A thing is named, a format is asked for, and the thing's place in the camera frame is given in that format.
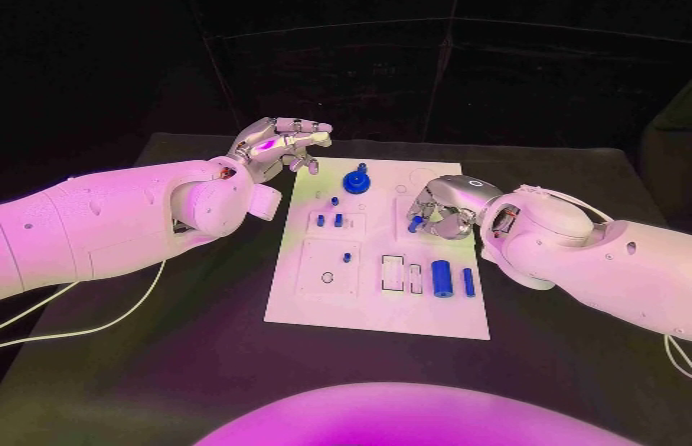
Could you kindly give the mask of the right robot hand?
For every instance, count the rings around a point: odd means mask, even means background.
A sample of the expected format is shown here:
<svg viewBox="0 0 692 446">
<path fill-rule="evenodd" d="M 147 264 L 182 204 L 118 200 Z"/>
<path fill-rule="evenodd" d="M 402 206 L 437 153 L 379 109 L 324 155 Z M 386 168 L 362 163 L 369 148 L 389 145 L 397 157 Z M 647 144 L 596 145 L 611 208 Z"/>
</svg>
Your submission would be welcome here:
<svg viewBox="0 0 692 446">
<path fill-rule="evenodd" d="M 424 186 L 407 212 L 408 231 L 461 240 L 482 224 L 487 208 L 503 195 L 490 183 L 464 175 L 444 175 Z"/>
</svg>

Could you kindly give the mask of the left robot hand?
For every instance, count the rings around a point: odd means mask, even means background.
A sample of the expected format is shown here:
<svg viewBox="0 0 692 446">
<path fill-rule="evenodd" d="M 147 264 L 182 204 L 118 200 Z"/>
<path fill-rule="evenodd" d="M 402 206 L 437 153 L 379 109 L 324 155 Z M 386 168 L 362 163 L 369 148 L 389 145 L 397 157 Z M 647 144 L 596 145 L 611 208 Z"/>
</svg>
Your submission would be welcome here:
<svg viewBox="0 0 692 446">
<path fill-rule="evenodd" d="M 319 161 L 310 156 L 310 146 L 332 145 L 333 127 L 300 118 L 264 117 L 238 134 L 226 156 L 247 168 L 255 183 L 267 183 L 288 168 L 306 168 L 319 173 Z"/>
</svg>

